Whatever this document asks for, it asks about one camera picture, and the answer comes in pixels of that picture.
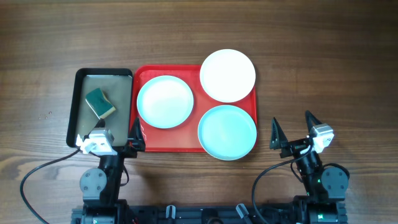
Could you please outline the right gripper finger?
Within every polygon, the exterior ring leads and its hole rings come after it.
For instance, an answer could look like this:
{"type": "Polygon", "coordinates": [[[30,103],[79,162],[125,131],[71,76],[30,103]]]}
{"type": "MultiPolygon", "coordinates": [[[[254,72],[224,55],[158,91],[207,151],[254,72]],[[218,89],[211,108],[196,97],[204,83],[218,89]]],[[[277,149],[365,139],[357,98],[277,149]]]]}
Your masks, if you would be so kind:
{"type": "Polygon", "coordinates": [[[310,134],[314,133],[313,128],[322,122],[317,119],[309,110],[306,110],[305,112],[305,119],[306,119],[306,124],[307,124],[307,129],[310,134]]]}
{"type": "Polygon", "coordinates": [[[269,147],[271,149],[282,149],[287,147],[288,140],[275,117],[272,119],[272,131],[269,147]]]}

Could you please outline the green yellow sponge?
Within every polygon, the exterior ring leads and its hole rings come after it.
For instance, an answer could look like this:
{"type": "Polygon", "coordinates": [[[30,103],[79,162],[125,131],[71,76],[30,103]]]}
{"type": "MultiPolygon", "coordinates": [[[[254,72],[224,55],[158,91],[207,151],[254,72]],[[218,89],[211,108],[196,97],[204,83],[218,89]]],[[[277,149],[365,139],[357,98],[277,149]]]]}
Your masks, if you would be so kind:
{"type": "Polygon", "coordinates": [[[96,88],[86,94],[85,100],[99,119],[105,119],[116,111],[114,105],[107,99],[100,88],[96,88]]]}

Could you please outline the light blue plate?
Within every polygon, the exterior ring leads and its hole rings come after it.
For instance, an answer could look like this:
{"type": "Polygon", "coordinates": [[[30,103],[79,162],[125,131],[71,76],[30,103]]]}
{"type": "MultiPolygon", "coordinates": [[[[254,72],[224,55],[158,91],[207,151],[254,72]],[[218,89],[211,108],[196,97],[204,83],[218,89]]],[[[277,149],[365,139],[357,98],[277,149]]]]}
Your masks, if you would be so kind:
{"type": "Polygon", "coordinates": [[[212,157],[233,161],[251,152],[257,140],[257,127],[243,109],[220,105],[208,110],[200,119],[198,140],[212,157]]]}
{"type": "Polygon", "coordinates": [[[190,87],[171,75],[155,77],[144,84],[137,96],[137,111],[149,125],[169,129],[182,124],[193,110],[190,87]]]}

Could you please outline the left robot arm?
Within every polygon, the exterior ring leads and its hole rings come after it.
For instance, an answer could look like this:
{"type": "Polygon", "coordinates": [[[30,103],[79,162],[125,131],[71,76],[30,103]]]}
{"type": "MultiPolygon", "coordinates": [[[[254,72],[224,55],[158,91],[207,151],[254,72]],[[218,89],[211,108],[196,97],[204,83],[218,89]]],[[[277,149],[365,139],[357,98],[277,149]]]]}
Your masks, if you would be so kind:
{"type": "Polygon", "coordinates": [[[72,211],[72,224],[137,223],[127,201],[119,198],[119,190],[126,170],[124,160],[136,158],[139,151],[146,149],[139,118],[134,120],[125,146],[113,147],[113,141],[104,119],[100,119],[89,134],[76,137],[77,148],[84,154],[98,156],[99,166],[87,170],[80,179],[83,208],[72,211]]]}

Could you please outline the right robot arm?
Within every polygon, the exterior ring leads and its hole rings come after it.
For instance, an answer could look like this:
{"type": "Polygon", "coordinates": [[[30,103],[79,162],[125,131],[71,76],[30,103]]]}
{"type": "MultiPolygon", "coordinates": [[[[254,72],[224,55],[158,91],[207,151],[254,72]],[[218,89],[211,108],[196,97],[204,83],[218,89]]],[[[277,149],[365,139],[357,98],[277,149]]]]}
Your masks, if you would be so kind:
{"type": "Polygon", "coordinates": [[[281,150],[280,157],[292,157],[294,175],[303,183],[306,195],[297,195],[286,204],[275,204],[267,216],[272,223],[347,223],[343,201],[349,184],[349,171],[335,163],[323,164],[320,153],[334,138],[331,126],[311,112],[305,112],[308,135],[289,141],[280,124],[272,120],[270,148],[281,150]]]}

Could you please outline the black water tray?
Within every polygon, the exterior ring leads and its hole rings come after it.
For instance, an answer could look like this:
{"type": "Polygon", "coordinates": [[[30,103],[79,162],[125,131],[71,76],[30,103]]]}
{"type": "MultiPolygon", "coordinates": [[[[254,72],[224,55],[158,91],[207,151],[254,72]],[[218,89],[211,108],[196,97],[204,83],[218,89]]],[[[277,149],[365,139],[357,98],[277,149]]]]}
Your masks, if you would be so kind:
{"type": "Polygon", "coordinates": [[[127,68],[81,68],[76,72],[66,144],[75,147],[78,135],[87,135],[99,118],[86,102],[86,95],[99,88],[116,108],[105,127],[114,136],[113,146],[124,146],[129,132],[133,74],[127,68]]]}

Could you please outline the red plastic tray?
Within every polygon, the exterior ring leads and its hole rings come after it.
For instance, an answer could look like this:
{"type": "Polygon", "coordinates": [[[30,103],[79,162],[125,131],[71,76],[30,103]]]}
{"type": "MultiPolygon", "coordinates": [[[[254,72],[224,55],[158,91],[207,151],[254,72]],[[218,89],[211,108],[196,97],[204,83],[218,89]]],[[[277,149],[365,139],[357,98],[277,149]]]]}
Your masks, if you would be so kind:
{"type": "Polygon", "coordinates": [[[162,75],[171,75],[183,80],[193,93],[193,109],[180,125],[170,129],[155,128],[140,119],[146,152],[204,152],[199,142],[198,125],[203,115],[222,103],[208,96],[200,84],[199,65],[145,65],[134,74],[132,84],[130,127],[139,118],[137,96],[149,80],[162,75]]]}

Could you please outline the white plate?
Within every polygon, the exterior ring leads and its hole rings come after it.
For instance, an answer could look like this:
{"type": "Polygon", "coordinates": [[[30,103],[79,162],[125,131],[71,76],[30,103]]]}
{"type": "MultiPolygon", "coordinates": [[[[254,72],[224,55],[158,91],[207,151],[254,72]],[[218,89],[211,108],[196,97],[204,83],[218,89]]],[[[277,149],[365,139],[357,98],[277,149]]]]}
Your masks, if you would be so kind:
{"type": "Polygon", "coordinates": [[[207,56],[200,68],[200,83],[205,93],[222,103],[242,100],[255,82],[254,64],[238,50],[217,50],[207,56]]]}

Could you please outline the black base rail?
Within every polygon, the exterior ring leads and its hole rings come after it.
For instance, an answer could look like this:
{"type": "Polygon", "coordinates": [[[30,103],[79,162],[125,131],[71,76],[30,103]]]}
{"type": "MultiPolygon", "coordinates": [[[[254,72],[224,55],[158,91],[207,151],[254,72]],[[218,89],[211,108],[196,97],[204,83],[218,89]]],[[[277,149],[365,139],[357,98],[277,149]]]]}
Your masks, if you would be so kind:
{"type": "Polygon", "coordinates": [[[257,214],[244,204],[215,207],[133,206],[127,214],[117,209],[73,209],[72,223],[337,223],[347,224],[345,204],[277,203],[262,205],[257,214]]]}

